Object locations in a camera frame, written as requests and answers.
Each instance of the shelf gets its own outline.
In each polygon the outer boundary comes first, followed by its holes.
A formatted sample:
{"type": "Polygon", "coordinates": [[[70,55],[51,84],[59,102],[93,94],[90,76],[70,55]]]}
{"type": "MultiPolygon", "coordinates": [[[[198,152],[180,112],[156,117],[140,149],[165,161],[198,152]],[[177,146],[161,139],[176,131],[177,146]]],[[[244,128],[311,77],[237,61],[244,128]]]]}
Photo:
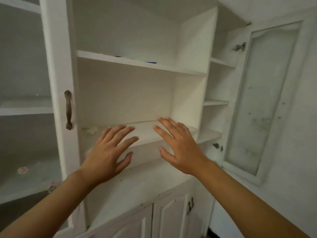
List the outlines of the shelf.
{"type": "Polygon", "coordinates": [[[20,98],[0,101],[0,116],[52,114],[50,98],[20,98]]]}
{"type": "MultiPolygon", "coordinates": [[[[18,165],[14,170],[1,174],[0,204],[48,190],[52,182],[61,183],[61,167],[57,152],[32,154],[39,156],[37,161],[25,164],[28,171],[18,174],[18,165]]],[[[20,155],[19,160],[27,160],[30,155],[20,155]]]]}
{"type": "Polygon", "coordinates": [[[0,4],[4,4],[11,7],[16,7],[19,9],[23,9],[26,11],[39,13],[41,14],[41,7],[40,5],[36,5],[27,1],[23,0],[0,0],[0,4]]]}
{"type": "MultiPolygon", "coordinates": [[[[158,121],[129,123],[126,125],[127,126],[135,126],[135,130],[133,132],[131,132],[130,134],[128,134],[127,136],[125,136],[125,138],[121,142],[123,142],[124,140],[131,138],[133,136],[139,137],[139,140],[136,143],[132,144],[131,147],[163,140],[161,138],[161,136],[159,136],[154,131],[153,125],[157,125],[157,126],[161,127],[162,129],[164,129],[165,131],[167,131],[166,128],[158,121]]],[[[97,139],[100,137],[101,133],[107,127],[108,126],[98,127],[98,131],[94,135],[90,135],[89,133],[87,133],[87,130],[88,130],[87,128],[82,129],[82,133],[83,133],[82,144],[84,146],[86,156],[88,156],[90,154],[90,151],[93,148],[93,146],[95,145],[97,139]]],[[[198,132],[198,129],[196,129],[196,128],[193,128],[190,126],[188,126],[188,128],[189,128],[190,132],[192,133],[192,135],[198,132]]]]}
{"type": "Polygon", "coordinates": [[[220,64],[220,65],[229,67],[229,68],[236,68],[235,66],[229,65],[225,61],[222,61],[220,59],[210,58],[210,61],[213,62],[213,63],[217,63],[217,64],[220,64]]]}
{"type": "Polygon", "coordinates": [[[222,137],[222,133],[217,132],[217,131],[213,131],[209,128],[202,128],[200,133],[199,133],[199,137],[198,137],[198,141],[197,143],[203,143],[206,141],[211,141],[211,140],[216,140],[222,137]]]}
{"type": "Polygon", "coordinates": [[[132,66],[137,66],[137,67],[143,67],[143,68],[153,68],[153,69],[165,70],[165,71],[176,72],[176,73],[181,73],[181,74],[189,74],[189,75],[195,75],[195,76],[207,76],[207,73],[202,73],[202,72],[197,72],[197,71],[192,71],[192,70],[185,70],[183,68],[171,67],[171,66],[162,65],[162,64],[142,62],[142,61],[127,59],[127,58],[108,56],[108,55],[104,55],[104,54],[91,53],[91,52],[80,51],[80,50],[77,51],[77,57],[106,61],[106,62],[113,62],[113,63],[120,63],[120,64],[132,65],[132,66]]]}
{"type": "Polygon", "coordinates": [[[205,99],[204,106],[213,106],[213,105],[228,105],[228,101],[205,99]]]}
{"type": "Polygon", "coordinates": [[[101,184],[86,201],[92,231],[125,214],[151,204],[162,194],[192,179],[163,159],[124,170],[112,180],[101,184]]]}

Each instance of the forearm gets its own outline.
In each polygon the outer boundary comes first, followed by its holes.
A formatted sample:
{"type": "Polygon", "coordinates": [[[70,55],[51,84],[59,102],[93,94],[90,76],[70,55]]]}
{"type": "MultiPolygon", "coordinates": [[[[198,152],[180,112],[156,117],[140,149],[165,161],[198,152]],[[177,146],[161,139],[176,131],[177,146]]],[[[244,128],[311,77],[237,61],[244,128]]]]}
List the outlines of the forearm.
{"type": "Polygon", "coordinates": [[[0,233],[0,237],[53,237],[92,189],[80,171],[74,172],[54,192],[0,233]]]}
{"type": "Polygon", "coordinates": [[[244,237],[308,237],[216,163],[206,162],[196,177],[227,211],[244,237]]]}

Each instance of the frosted glass panel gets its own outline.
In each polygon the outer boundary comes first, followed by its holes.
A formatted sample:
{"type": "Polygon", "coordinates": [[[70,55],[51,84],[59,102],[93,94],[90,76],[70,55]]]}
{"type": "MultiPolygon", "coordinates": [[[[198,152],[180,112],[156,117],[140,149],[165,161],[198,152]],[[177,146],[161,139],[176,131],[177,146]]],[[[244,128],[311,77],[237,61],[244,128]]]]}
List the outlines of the frosted glass panel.
{"type": "Polygon", "coordinates": [[[225,161],[256,175],[280,99],[300,23],[256,31],[225,161]]]}

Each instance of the cabinet door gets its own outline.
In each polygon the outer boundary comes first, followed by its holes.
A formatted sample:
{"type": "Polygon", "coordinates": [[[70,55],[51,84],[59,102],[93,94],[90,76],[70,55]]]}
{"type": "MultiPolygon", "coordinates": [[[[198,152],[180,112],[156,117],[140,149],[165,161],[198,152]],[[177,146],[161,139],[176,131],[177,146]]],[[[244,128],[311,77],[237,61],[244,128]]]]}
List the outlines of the cabinet door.
{"type": "Polygon", "coordinates": [[[150,238],[152,205],[106,227],[91,238],[150,238]]]}
{"type": "Polygon", "coordinates": [[[191,187],[176,188],[154,203],[152,238],[185,238],[190,207],[194,206],[191,187]]]}
{"type": "Polygon", "coordinates": [[[246,28],[223,134],[222,166],[261,184],[291,107],[315,14],[302,13],[246,28]]]}
{"type": "MultiPolygon", "coordinates": [[[[63,180],[80,166],[76,119],[76,77],[72,46],[71,0],[40,0],[45,47],[50,76],[57,144],[63,180]]],[[[57,236],[73,237],[85,231],[84,205],[68,219],[57,236]]]]}
{"type": "MultiPolygon", "coordinates": [[[[66,0],[0,0],[0,231],[79,167],[66,0]]],[[[83,205],[57,236],[84,231],[83,205]]]]}

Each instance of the cabinet hinge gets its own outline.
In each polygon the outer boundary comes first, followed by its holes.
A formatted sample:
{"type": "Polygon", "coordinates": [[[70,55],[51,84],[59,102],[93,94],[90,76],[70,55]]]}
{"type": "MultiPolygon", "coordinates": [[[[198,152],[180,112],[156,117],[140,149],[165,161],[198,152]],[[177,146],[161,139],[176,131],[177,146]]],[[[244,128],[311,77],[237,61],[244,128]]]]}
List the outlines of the cabinet hinge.
{"type": "Polygon", "coordinates": [[[246,46],[247,46],[247,43],[244,42],[241,45],[236,45],[232,50],[237,52],[241,49],[242,51],[244,51],[246,46]]]}
{"type": "Polygon", "coordinates": [[[218,143],[215,143],[215,144],[212,144],[216,149],[219,149],[220,148],[220,151],[222,152],[224,150],[224,147],[221,146],[218,144],[218,143]]]}

